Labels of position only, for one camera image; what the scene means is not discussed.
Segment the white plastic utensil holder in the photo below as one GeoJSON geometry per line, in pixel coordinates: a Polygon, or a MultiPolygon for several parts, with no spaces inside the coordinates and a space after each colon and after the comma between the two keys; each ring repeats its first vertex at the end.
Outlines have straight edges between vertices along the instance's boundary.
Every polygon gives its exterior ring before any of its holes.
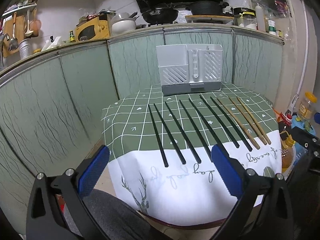
{"type": "Polygon", "coordinates": [[[220,91],[222,54],[219,44],[171,44],[156,47],[162,93],[220,91]]]}

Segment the yellow capped plastic bottle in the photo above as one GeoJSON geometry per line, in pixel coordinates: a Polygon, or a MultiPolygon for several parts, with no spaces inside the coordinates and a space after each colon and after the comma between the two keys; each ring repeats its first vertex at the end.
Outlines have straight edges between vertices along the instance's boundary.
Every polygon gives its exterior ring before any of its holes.
{"type": "Polygon", "coordinates": [[[298,108],[299,118],[301,120],[310,120],[313,116],[316,103],[317,97],[312,92],[305,92],[304,98],[302,98],[298,108]]]}

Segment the green checkered tablecloth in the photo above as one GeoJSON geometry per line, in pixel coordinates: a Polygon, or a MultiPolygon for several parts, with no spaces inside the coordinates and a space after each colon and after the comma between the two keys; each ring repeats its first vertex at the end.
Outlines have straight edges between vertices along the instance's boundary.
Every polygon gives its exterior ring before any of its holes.
{"type": "Polygon", "coordinates": [[[103,138],[110,150],[108,170],[116,196],[142,214],[173,226],[196,226],[225,219],[237,199],[230,195],[219,172],[210,159],[198,164],[189,150],[172,115],[169,105],[183,130],[183,101],[188,95],[202,95],[238,141],[240,147],[229,146],[228,154],[238,159],[244,168],[252,168],[260,176],[273,177],[281,171],[280,139],[276,116],[262,95],[231,83],[219,92],[164,96],[160,86],[140,90],[114,102],[102,110],[103,138]],[[212,97],[234,121],[252,147],[249,152],[234,128],[210,99],[212,97]],[[247,121],[229,98],[241,103],[240,97],[263,128],[271,144],[257,150],[248,137],[218,102],[228,107],[247,128],[247,121]],[[186,164],[182,165],[167,132],[154,108],[155,104],[167,124],[186,164]],[[157,144],[148,105],[162,141],[169,167],[164,167],[157,144]]]}

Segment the black wok pan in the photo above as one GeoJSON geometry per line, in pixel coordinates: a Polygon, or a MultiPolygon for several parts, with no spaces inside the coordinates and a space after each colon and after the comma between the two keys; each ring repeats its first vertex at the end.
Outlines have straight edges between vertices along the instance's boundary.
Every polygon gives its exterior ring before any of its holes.
{"type": "Polygon", "coordinates": [[[178,18],[178,10],[171,6],[156,7],[150,5],[148,0],[142,0],[146,9],[141,11],[142,18],[150,25],[172,24],[178,18]]]}

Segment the grey chair seat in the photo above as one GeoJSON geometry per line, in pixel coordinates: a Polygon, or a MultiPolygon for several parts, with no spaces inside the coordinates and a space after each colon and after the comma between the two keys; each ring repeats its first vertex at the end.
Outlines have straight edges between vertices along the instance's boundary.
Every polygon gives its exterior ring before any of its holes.
{"type": "Polygon", "coordinates": [[[119,198],[93,189],[84,206],[110,239],[170,239],[119,198]]]}

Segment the wooden chopstick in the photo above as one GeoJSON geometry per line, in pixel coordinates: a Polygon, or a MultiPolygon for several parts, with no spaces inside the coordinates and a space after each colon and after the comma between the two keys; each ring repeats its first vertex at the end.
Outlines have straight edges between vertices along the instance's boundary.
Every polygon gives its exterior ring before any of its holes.
{"type": "Polygon", "coordinates": [[[253,122],[252,118],[249,116],[249,114],[245,111],[245,109],[240,106],[238,103],[236,103],[236,100],[233,98],[229,98],[229,100],[232,102],[232,104],[238,109],[238,111],[241,113],[241,115],[244,117],[244,119],[247,121],[248,125],[246,128],[247,136],[250,138],[250,141],[252,144],[258,149],[258,142],[254,139],[254,137],[257,137],[259,141],[263,145],[267,145],[267,141],[257,128],[256,124],[253,122]]]}
{"type": "Polygon", "coordinates": [[[267,134],[265,133],[265,131],[263,130],[263,128],[260,126],[259,122],[256,120],[256,118],[254,117],[254,115],[251,113],[251,111],[249,110],[249,108],[244,104],[244,102],[242,101],[242,99],[240,97],[236,97],[237,100],[241,103],[241,105],[244,107],[244,109],[246,110],[246,112],[249,114],[249,116],[252,118],[252,120],[254,121],[255,125],[257,126],[257,128],[259,129],[260,133],[262,134],[262,136],[264,137],[264,139],[266,140],[266,142],[270,145],[271,144],[271,140],[269,139],[269,137],[267,136],[267,134]]]}
{"type": "Polygon", "coordinates": [[[218,99],[218,102],[221,103],[221,105],[226,109],[226,111],[233,117],[233,119],[236,121],[236,123],[239,125],[239,127],[242,129],[242,131],[245,133],[245,135],[248,137],[249,141],[252,143],[252,145],[259,150],[260,145],[255,141],[255,139],[251,136],[251,134],[245,129],[244,125],[239,121],[239,119],[234,115],[234,113],[226,107],[220,99],[218,99]]]}

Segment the black cast iron pot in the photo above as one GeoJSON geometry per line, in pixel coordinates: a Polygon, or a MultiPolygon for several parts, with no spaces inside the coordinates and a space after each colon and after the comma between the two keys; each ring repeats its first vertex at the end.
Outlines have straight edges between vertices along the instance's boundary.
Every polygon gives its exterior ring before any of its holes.
{"type": "Polygon", "coordinates": [[[191,3],[187,10],[190,10],[193,15],[222,15],[223,9],[229,6],[227,2],[199,1],[191,3]]]}

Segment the black chopstick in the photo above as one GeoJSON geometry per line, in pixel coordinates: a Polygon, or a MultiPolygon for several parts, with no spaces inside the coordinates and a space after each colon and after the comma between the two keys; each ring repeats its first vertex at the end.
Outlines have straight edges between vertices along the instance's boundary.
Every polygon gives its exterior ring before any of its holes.
{"type": "Polygon", "coordinates": [[[153,129],[154,129],[156,140],[157,140],[157,144],[158,144],[161,156],[162,156],[164,167],[169,167],[169,164],[168,164],[168,161],[167,161],[167,158],[165,156],[164,149],[163,149],[162,141],[160,139],[160,136],[159,136],[159,133],[158,133],[158,129],[157,129],[157,126],[156,126],[156,123],[155,123],[155,120],[154,120],[150,105],[148,105],[148,110],[149,110],[149,113],[150,113],[153,129]]]}
{"type": "MultiPolygon", "coordinates": [[[[229,146],[233,146],[231,139],[229,139],[228,135],[223,130],[215,116],[213,116],[211,111],[207,108],[198,95],[188,95],[187,98],[182,102],[204,137],[209,150],[211,150],[216,144],[216,140],[211,131],[214,131],[226,149],[228,149],[229,146]]],[[[202,160],[208,159],[208,155],[184,110],[181,110],[181,117],[183,118],[184,131],[194,146],[196,152],[199,154],[202,160]]]]}
{"type": "Polygon", "coordinates": [[[211,111],[211,113],[213,114],[213,116],[215,116],[215,118],[217,119],[217,121],[219,122],[219,124],[221,125],[221,127],[223,128],[223,130],[226,132],[226,134],[228,135],[229,139],[231,139],[231,141],[233,142],[234,146],[236,148],[239,148],[240,145],[238,143],[238,141],[235,139],[235,137],[232,135],[232,133],[230,132],[230,130],[227,128],[227,126],[222,122],[222,120],[220,119],[220,117],[216,114],[216,112],[213,110],[213,108],[209,105],[209,103],[204,99],[204,97],[202,95],[200,95],[200,99],[203,101],[203,103],[207,106],[207,108],[211,111]]]}
{"type": "Polygon", "coordinates": [[[168,137],[170,139],[170,142],[172,143],[172,145],[173,145],[173,147],[174,147],[174,149],[175,149],[175,151],[176,151],[176,153],[177,153],[182,165],[185,165],[186,164],[186,160],[183,157],[182,152],[181,152],[181,150],[179,149],[179,147],[177,145],[177,142],[175,141],[174,137],[172,136],[172,133],[170,132],[170,130],[169,130],[167,124],[165,123],[162,115],[160,114],[157,106],[155,104],[153,104],[153,105],[154,105],[154,108],[155,108],[155,110],[156,110],[156,112],[157,112],[157,114],[158,114],[158,116],[159,116],[159,118],[160,118],[160,120],[162,122],[162,125],[164,126],[165,131],[167,132],[167,135],[168,135],[168,137]]]}
{"type": "Polygon", "coordinates": [[[208,147],[208,145],[207,145],[204,137],[202,136],[200,130],[199,130],[198,127],[196,126],[196,124],[195,124],[195,122],[193,121],[191,115],[189,114],[189,112],[187,111],[186,107],[184,106],[184,104],[182,103],[181,100],[179,100],[179,103],[180,103],[180,105],[182,106],[182,108],[184,109],[184,111],[185,111],[185,113],[186,113],[189,121],[191,122],[191,124],[192,124],[192,126],[193,126],[193,128],[194,128],[194,130],[195,130],[195,132],[196,132],[196,134],[197,134],[197,136],[199,137],[199,140],[200,140],[203,148],[205,149],[205,151],[206,151],[206,153],[207,153],[207,155],[208,155],[208,158],[209,158],[210,161],[212,162],[211,153],[210,153],[209,147],[208,147]]]}
{"type": "Polygon", "coordinates": [[[226,119],[229,121],[231,126],[234,128],[234,130],[236,131],[236,133],[238,134],[238,136],[240,137],[240,139],[242,140],[244,145],[247,147],[249,152],[251,152],[252,151],[251,145],[248,143],[248,141],[246,140],[245,136],[240,132],[240,129],[238,129],[238,127],[236,126],[234,121],[227,115],[227,113],[221,108],[221,106],[212,97],[210,97],[210,99],[216,105],[216,107],[223,113],[223,115],[226,117],[226,119]]]}
{"type": "Polygon", "coordinates": [[[174,115],[174,113],[173,113],[173,111],[171,110],[171,108],[169,107],[169,105],[168,105],[167,103],[165,103],[165,105],[166,105],[167,109],[169,110],[169,113],[172,115],[172,118],[174,119],[174,121],[175,121],[178,129],[180,130],[181,135],[183,136],[186,144],[188,145],[189,150],[192,152],[192,154],[193,154],[196,162],[197,162],[198,164],[200,164],[200,163],[201,163],[201,159],[200,159],[198,153],[196,152],[194,146],[192,145],[191,141],[189,140],[188,136],[186,135],[185,131],[183,130],[181,124],[178,122],[176,116],[174,115]]]}

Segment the wooden cutting board on stove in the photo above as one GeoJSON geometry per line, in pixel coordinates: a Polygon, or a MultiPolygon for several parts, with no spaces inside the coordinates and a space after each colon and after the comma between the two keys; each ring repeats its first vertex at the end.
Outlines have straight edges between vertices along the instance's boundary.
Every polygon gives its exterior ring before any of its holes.
{"type": "Polygon", "coordinates": [[[185,16],[185,20],[187,23],[228,24],[234,21],[234,17],[217,15],[187,15],[185,16]]]}

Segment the hanging metal ladle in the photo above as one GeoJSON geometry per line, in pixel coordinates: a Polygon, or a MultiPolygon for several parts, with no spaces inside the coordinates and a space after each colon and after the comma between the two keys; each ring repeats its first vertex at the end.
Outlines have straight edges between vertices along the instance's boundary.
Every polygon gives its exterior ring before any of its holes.
{"type": "Polygon", "coordinates": [[[16,15],[14,15],[13,18],[13,32],[12,32],[12,38],[9,42],[9,51],[16,50],[18,48],[18,39],[15,35],[15,27],[16,27],[16,15]]]}

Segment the clear lidded canister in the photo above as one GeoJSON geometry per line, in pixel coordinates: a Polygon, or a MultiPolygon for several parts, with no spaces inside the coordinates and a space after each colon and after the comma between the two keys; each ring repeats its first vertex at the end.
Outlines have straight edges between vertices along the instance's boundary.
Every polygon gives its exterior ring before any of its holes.
{"type": "Polygon", "coordinates": [[[250,11],[244,11],[242,13],[242,18],[244,22],[244,27],[256,30],[257,29],[257,19],[255,13],[250,11]]]}

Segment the metal utensil cup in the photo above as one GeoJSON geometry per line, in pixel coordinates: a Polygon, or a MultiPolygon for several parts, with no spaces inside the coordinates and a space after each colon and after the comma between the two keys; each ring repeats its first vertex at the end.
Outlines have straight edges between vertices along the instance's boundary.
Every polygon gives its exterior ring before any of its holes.
{"type": "Polygon", "coordinates": [[[18,46],[20,58],[23,60],[32,55],[31,39],[26,38],[19,43],[18,46]]]}

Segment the yellow microwave oven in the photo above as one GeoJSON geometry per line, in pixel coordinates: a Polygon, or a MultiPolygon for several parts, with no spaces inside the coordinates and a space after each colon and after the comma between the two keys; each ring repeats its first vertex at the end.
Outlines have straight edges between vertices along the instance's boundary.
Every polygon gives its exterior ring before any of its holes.
{"type": "Polygon", "coordinates": [[[75,29],[75,39],[77,42],[84,40],[99,40],[110,37],[107,20],[96,17],[75,29]]]}

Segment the blue toy container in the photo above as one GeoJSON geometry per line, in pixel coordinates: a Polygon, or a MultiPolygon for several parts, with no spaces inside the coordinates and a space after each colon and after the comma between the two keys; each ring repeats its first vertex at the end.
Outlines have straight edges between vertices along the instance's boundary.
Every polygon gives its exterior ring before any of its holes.
{"type": "Polygon", "coordinates": [[[311,135],[316,135],[316,130],[312,126],[310,122],[303,122],[300,118],[295,114],[292,116],[291,128],[298,127],[311,135]]]}

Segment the green label white jar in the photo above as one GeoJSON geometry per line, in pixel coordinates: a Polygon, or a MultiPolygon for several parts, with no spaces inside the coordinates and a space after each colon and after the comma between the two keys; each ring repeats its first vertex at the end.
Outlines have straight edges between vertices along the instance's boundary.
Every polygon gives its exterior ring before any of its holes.
{"type": "Polygon", "coordinates": [[[276,36],[277,35],[276,23],[273,20],[268,20],[267,22],[268,22],[268,33],[276,36]]]}

